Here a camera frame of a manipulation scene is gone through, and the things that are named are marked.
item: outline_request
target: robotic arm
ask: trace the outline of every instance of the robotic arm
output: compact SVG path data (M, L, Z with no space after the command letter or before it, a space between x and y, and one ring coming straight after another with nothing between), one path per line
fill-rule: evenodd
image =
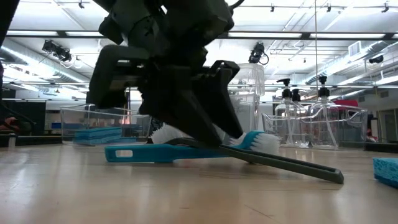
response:
M224 0L94 0L109 12L99 32L118 45L100 52L87 103L122 106L125 89L136 86L141 114L208 144L221 144L213 124L240 137L227 91L239 67L222 60L203 64L205 45L232 29L233 9L243 1L228 6Z

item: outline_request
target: toothbrush handle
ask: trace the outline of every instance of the toothbrush handle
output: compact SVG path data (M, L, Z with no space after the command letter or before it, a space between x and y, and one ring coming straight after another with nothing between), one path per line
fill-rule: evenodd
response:
M131 151L132 156L119 157L117 151ZM211 150L169 144L108 146L105 147L105 156L108 162L172 162L176 159L225 157Z
M198 142L194 139L180 138L169 141L170 144L187 144L193 147L207 147L216 152L242 159L244 161L289 170L299 174L309 175L323 180L328 180L337 184L344 183L344 176L340 170L322 166L319 164L313 164L311 162L300 161L296 159L286 158L282 156L266 154L263 152L248 151L244 149L238 149L231 146L206 146L202 142Z

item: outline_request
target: sponge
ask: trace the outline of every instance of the sponge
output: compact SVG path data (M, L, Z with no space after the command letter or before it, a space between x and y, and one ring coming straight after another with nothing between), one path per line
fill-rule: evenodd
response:
M121 135L120 127L84 129L76 131L73 142L84 145L106 144L121 139Z
M398 158L373 158L374 178L398 188Z

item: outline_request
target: spray nozzle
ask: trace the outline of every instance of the spray nozzle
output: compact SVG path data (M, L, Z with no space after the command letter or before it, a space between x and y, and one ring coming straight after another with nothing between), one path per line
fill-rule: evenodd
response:
M283 82L284 85L285 85L285 88L286 88L289 85L289 83L290 83L290 79L289 78L284 78L284 79L278 80L276 82Z
M292 101L301 101L300 89L294 89L292 93Z
M325 82L328 77L319 77L322 87L318 90L318 96L330 96L330 91L325 87Z
M328 79L328 77L319 77L319 81L322 85L325 85L326 79Z
M282 97L283 97L283 98L290 98L290 97L292 97L292 93L291 93L290 90L289 90L289 83L290 83L290 79L289 79L289 78L284 78L284 79L278 80L278 81L276 81L276 82L283 82L284 85L285 85L285 89L284 89L284 91L282 92Z

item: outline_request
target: wooden floor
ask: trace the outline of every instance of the wooden floor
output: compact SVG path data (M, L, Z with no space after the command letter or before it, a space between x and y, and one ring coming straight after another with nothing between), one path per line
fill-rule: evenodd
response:
M0 151L0 223L398 223L398 190L373 179L371 160L397 154L282 155L339 168L345 185L232 158L108 164L95 147Z

